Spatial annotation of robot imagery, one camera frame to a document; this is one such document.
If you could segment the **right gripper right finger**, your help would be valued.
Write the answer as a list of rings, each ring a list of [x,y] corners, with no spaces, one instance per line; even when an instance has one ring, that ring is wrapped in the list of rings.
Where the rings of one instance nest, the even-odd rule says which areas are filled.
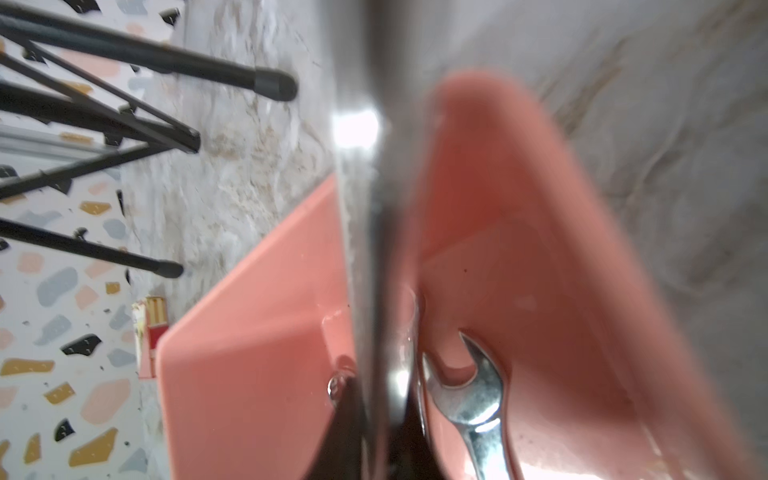
[[[403,422],[390,430],[387,478],[444,480],[421,428],[417,407],[408,407]]]

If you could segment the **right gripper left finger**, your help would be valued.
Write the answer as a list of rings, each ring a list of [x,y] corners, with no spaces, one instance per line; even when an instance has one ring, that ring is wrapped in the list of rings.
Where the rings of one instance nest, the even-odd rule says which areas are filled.
[[[305,478],[362,478],[363,405],[360,387],[347,383]]]

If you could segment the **pink plastic storage box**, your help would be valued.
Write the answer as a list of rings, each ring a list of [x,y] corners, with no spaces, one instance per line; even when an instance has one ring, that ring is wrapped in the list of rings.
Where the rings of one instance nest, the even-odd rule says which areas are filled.
[[[468,333],[505,376],[527,479],[756,479],[743,440],[533,95],[481,72],[434,100],[419,340],[448,382]],[[323,182],[162,337],[175,479],[299,479],[356,368],[341,221]]]

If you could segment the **large silver adjustable wrench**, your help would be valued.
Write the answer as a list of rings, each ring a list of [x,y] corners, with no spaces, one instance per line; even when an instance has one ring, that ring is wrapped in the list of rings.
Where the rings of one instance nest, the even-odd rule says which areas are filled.
[[[416,183],[424,133],[409,1],[326,1],[330,127],[367,475],[397,475],[419,306]]]

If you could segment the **small combination wrench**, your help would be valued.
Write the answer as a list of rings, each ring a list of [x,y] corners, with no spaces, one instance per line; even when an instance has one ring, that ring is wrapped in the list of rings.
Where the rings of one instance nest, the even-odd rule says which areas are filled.
[[[335,371],[327,383],[329,401],[336,408],[343,397],[347,383],[356,376],[353,370],[339,369]]]

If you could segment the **size 16 combination wrench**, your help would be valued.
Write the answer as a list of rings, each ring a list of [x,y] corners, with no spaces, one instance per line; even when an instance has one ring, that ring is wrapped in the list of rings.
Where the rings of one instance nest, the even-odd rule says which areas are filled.
[[[438,377],[427,354],[421,356],[427,391],[442,416],[461,436],[478,479],[515,479],[503,421],[505,381],[489,352],[467,333],[459,333],[475,373],[448,385]]]

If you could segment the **playing card box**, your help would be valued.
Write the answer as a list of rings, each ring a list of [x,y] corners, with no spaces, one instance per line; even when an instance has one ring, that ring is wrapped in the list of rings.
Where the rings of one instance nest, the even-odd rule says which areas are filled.
[[[145,297],[132,305],[132,316],[138,378],[153,379],[156,377],[158,343],[170,326],[165,298]]]

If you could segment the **black perforated music stand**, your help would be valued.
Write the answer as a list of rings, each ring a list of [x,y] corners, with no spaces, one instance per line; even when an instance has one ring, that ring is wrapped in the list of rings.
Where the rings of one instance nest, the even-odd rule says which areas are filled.
[[[277,102],[291,102],[299,91],[297,80],[281,70],[249,68],[188,50],[166,47],[40,9],[24,7],[17,2],[4,1],[1,4],[1,35],[124,100],[129,107],[126,112],[115,110],[3,53],[2,66],[35,81],[47,90],[39,92],[3,82],[2,111],[132,139],[138,143],[135,147],[103,154],[92,160],[10,180],[1,186],[3,199],[53,187],[74,178],[168,151],[196,153],[200,149],[200,135],[190,126],[54,54],[52,50],[55,47],[145,67],[160,74],[179,74],[251,90]]]

